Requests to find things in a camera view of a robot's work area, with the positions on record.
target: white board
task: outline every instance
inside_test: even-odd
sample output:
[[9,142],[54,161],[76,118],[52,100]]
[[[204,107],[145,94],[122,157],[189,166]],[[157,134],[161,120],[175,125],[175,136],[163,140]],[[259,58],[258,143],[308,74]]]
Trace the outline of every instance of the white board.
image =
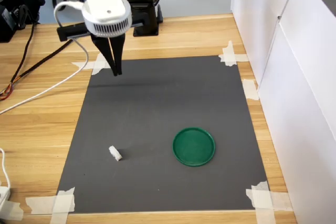
[[272,11],[267,0],[232,0],[232,12],[259,84],[266,66],[277,14]]
[[259,96],[298,223],[336,223],[336,141],[281,28]]
[[289,0],[281,25],[336,136],[336,18],[322,0]]

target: cable cord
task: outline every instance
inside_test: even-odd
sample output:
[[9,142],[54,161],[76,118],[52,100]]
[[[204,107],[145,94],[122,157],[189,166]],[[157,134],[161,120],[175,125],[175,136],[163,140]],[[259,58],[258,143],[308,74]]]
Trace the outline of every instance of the cable cord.
[[2,152],[2,170],[4,171],[4,174],[5,174],[5,177],[6,177],[6,180],[7,180],[7,187],[10,189],[11,187],[11,181],[9,180],[9,176],[6,172],[6,168],[5,168],[5,151],[0,148],[0,151]]
[[[62,8],[63,6],[71,6],[71,3],[68,3],[68,2],[61,2],[61,3],[59,3],[59,4],[56,6],[56,8],[55,8],[55,10],[54,10],[54,17],[55,17],[55,20],[57,21],[57,23],[58,23],[58,25],[59,25],[60,27],[62,27],[62,24],[61,24],[61,22],[59,21],[59,18],[58,18],[57,13],[58,13],[58,10],[59,10],[60,8]],[[87,65],[87,63],[88,63],[88,61],[89,61],[89,53],[87,52],[87,50],[85,49],[85,47],[84,47],[81,43],[79,43],[76,39],[73,39],[73,41],[74,41],[74,42],[75,42],[75,43],[76,43],[76,44],[77,44],[77,45],[78,45],[78,46],[85,52],[85,54],[86,54],[86,61],[85,61],[84,65],[83,65],[80,69],[78,69],[76,72],[74,72],[72,75],[70,75],[69,77],[65,78],[63,81],[60,81],[59,83],[53,85],[52,87],[46,89],[45,91],[43,91],[43,92],[41,92],[41,93],[39,93],[39,94],[37,94],[37,95],[31,97],[31,98],[28,98],[28,99],[26,99],[26,100],[24,100],[24,101],[22,101],[22,102],[17,103],[16,105],[13,105],[13,106],[9,107],[8,109],[5,109],[5,110],[1,111],[1,112],[0,112],[0,115],[3,114],[3,113],[5,113],[5,112],[7,112],[7,111],[9,111],[9,110],[11,110],[11,109],[14,109],[14,108],[20,106],[20,105],[22,105],[22,104],[25,104],[25,103],[27,103],[27,102],[29,102],[29,101],[32,101],[32,100],[38,98],[39,96],[41,96],[41,95],[47,93],[48,91],[52,90],[53,88],[55,88],[55,87],[57,87],[57,86],[63,84],[64,82],[68,81],[69,79],[71,79],[72,77],[74,77],[76,74],[78,74],[81,70],[83,70],[83,68]]]
[[35,96],[33,96],[33,97],[31,97],[31,98],[28,98],[28,99],[26,99],[26,100],[24,100],[24,101],[22,101],[22,102],[19,102],[19,103],[13,105],[13,106],[11,106],[11,107],[9,107],[9,108],[7,108],[7,109],[1,111],[1,112],[0,112],[0,115],[3,114],[3,113],[5,113],[5,112],[7,112],[7,111],[9,111],[9,110],[12,110],[12,109],[14,109],[14,108],[20,106],[20,105],[22,105],[22,104],[25,104],[25,103],[27,103],[27,102],[30,102],[30,101],[32,101],[32,100],[34,100],[34,99],[40,97],[41,95],[47,93],[48,91],[50,91],[50,90],[54,89],[55,87],[57,87],[57,86],[63,84],[64,82],[68,81],[69,79],[71,79],[72,77],[74,77],[76,74],[78,74],[80,71],[83,70],[83,68],[87,65],[87,63],[88,63],[88,61],[89,61],[89,53],[88,53],[87,50],[84,48],[84,46],[83,46],[81,43],[79,43],[76,39],[73,39],[73,41],[74,41],[74,42],[75,42],[81,49],[83,49],[83,51],[84,51],[85,54],[86,54],[86,61],[85,61],[84,65],[83,65],[80,69],[78,69],[76,72],[74,72],[72,75],[70,75],[69,77],[65,78],[63,81],[60,81],[59,83],[53,85],[52,87],[46,89],[45,91],[43,91],[43,92],[41,92],[41,93],[39,93],[39,94],[36,94]]

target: green lid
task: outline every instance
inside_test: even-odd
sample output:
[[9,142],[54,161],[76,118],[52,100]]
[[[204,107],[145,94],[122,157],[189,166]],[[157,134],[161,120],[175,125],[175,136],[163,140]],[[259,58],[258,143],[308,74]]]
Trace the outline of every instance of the green lid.
[[187,166],[205,165],[214,156],[215,149],[212,136],[200,128],[186,128],[180,131],[173,142],[175,157]]

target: tape strip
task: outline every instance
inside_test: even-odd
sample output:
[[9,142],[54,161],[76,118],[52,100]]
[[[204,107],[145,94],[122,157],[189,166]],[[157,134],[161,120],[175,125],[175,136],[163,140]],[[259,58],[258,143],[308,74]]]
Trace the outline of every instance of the tape strip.
[[68,191],[59,191],[55,200],[50,224],[66,224],[68,214],[74,202],[74,191],[72,188]]
[[5,201],[1,206],[0,219],[3,220],[22,220],[23,210],[20,203]]
[[[47,196],[47,197],[29,197],[26,198],[26,204],[32,209],[32,215],[51,215],[54,212],[54,206],[56,199],[60,201],[68,201],[67,197],[74,194],[74,189],[72,188],[68,191],[60,191],[57,196]],[[73,212],[75,210],[75,198],[71,198],[70,208],[68,212]]]
[[[84,62],[73,62],[72,64],[76,65],[78,68],[81,68],[84,65]],[[95,61],[89,61],[83,70],[93,69],[91,75],[94,76],[98,74],[103,68],[110,68],[110,65],[102,54],[98,54],[97,59]]]
[[233,43],[230,40],[228,46],[223,48],[223,54],[219,55],[221,62],[225,62],[226,66],[232,67],[237,62],[248,62],[247,55],[236,55],[233,49]]
[[267,182],[251,186],[246,195],[256,209],[258,224],[275,224],[274,211],[293,211],[288,193],[276,193],[268,190]]
[[254,80],[243,80],[244,93],[247,99],[259,100],[257,88],[254,84]]

